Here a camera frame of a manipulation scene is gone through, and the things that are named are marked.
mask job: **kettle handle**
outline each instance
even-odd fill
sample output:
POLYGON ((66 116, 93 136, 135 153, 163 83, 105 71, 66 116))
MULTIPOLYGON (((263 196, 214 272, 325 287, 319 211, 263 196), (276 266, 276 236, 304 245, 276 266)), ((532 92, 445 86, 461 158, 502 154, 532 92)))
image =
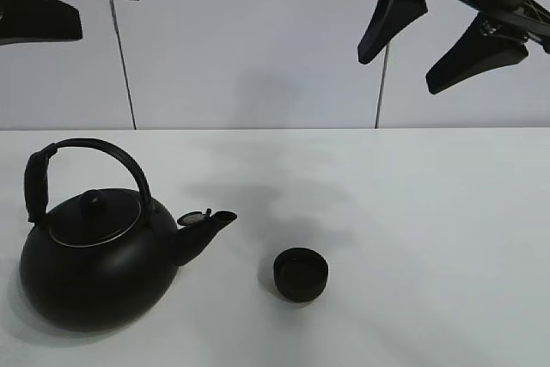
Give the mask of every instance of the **kettle handle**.
POLYGON ((141 215, 149 221, 152 209, 152 197, 149 184, 139 164, 124 150, 107 141, 95 138, 72 138, 46 146, 30 156, 25 168, 25 204, 28 221, 39 223, 46 216, 48 204, 47 169, 50 158, 59 148, 76 147, 100 150, 122 163, 137 182, 141 202, 141 215))

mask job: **lid knob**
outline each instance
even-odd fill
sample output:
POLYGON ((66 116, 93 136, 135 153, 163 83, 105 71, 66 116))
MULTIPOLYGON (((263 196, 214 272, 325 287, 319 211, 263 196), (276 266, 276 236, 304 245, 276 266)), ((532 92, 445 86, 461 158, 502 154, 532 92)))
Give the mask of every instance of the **lid knob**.
POLYGON ((80 212, 84 217, 95 217, 105 210, 107 202, 103 193, 97 189, 90 189, 80 196, 78 200, 80 212))

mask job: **kettle lid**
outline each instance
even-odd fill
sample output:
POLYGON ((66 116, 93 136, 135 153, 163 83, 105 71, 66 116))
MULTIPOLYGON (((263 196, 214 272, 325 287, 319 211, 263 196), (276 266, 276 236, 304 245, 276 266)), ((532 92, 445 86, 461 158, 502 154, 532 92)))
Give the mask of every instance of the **kettle lid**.
POLYGON ((92 247, 124 234, 138 221, 141 205, 133 191, 90 190, 48 213, 52 238, 68 247, 92 247))

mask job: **white backdrop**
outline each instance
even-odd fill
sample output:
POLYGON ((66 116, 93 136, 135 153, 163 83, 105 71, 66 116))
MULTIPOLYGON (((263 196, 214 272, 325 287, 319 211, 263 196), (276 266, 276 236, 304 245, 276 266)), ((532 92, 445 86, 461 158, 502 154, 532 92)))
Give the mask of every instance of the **white backdrop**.
MULTIPOLYGON (((130 129, 109 0, 64 0, 84 40, 0 47, 0 129, 130 129)), ((137 128, 366 127, 382 56, 356 47, 377 0, 116 0, 137 128)), ((550 5, 550 0, 541 0, 550 5)), ((474 17, 455 0, 392 43, 381 127, 550 125, 550 57, 433 97, 425 73, 474 17)))

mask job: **black lid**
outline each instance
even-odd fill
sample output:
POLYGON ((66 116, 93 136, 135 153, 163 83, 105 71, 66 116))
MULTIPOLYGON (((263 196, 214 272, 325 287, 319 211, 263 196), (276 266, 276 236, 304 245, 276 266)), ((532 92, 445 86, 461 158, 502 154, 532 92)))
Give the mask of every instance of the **black lid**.
POLYGON ((287 249, 275 259, 273 275, 277 289, 285 298, 306 303, 325 290, 328 263, 311 249, 287 249))
POLYGON ((138 220, 141 206, 125 189, 91 190, 69 199, 48 213, 52 238, 71 247, 107 242, 138 220))

